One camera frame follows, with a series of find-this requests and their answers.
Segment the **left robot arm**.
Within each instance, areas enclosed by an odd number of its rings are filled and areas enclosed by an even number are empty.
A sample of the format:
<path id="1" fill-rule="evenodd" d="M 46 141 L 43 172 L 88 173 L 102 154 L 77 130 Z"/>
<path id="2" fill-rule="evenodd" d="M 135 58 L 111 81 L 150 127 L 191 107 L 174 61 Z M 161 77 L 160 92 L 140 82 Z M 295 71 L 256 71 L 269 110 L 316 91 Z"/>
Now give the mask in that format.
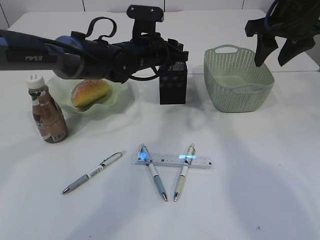
<path id="1" fill-rule="evenodd" d="M 107 79 L 125 83 L 163 76 L 176 62 L 186 62 L 188 51 L 159 33 L 111 44 L 102 38 L 60 36 L 55 40 L 10 30 L 0 31 L 2 71 L 52 70 L 63 80 Z"/>

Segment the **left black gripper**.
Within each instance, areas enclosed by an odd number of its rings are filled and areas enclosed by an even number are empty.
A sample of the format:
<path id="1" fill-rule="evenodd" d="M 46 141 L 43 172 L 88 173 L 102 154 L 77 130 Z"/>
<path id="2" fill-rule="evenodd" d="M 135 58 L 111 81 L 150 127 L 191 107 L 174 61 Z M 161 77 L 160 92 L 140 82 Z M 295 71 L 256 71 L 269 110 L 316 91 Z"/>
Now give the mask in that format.
<path id="1" fill-rule="evenodd" d="M 157 32 L 155 36 L 144 34 L 137 39 L 123 43 L 124 51 L 132 55 L 129 66 L 133 73 L 152 67 L 166 67 L 177 62 L 187 62 L 189 52 L 184 50 L 184 45 L 175 39 L 164 40 Z"/>

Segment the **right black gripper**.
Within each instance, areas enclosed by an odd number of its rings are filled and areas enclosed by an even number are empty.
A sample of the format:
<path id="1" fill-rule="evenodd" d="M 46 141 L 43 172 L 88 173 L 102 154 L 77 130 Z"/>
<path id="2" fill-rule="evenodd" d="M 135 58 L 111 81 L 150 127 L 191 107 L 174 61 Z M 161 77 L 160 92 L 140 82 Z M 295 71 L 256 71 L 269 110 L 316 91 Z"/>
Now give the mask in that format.
<path id="1" fill-rule="evenodd" d="M 275 37 L 286 38 L 278 55 L 282 67 L 297 55 L 315 46 L 314 36 L 320 34 L 320 2 L 318 0 L 275 0 L 265 17 L 249 20 L 245 26 L 248 37 L 257 35 L 254 62 L 260 67 L 278 48 Z"/>

